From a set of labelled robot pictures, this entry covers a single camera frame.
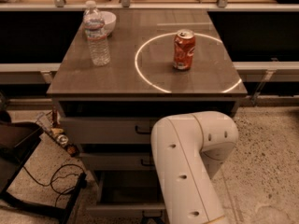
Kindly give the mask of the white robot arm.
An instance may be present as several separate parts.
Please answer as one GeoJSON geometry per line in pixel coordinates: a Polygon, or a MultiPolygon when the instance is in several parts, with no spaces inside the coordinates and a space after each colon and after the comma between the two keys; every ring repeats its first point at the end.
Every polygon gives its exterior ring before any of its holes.
{"type": "Polygon", "coordinates": [[[151,149],[169,224],[229,224],[211,183],[238,141],[216,111],[168,116],[151,131],[151,149]]]}

